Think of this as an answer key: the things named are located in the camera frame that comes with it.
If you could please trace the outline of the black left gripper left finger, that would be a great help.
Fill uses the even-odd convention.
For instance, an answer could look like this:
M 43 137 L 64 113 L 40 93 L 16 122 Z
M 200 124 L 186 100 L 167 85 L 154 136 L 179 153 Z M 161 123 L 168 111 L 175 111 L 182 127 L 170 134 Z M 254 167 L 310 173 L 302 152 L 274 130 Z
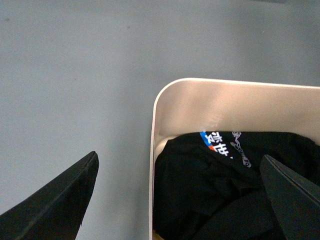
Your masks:
M 2 240 L 74 240 L 94 192 L 99 158 L 91 151 L 0 216 Z

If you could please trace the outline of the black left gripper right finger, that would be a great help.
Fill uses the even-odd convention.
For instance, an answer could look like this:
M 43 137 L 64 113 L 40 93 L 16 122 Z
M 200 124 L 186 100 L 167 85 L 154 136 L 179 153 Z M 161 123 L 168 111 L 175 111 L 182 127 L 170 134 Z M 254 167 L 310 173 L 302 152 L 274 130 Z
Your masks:
M 288 240 L 320 238 L 320 187 L 269 155 L 260 173 L 277 221 Z

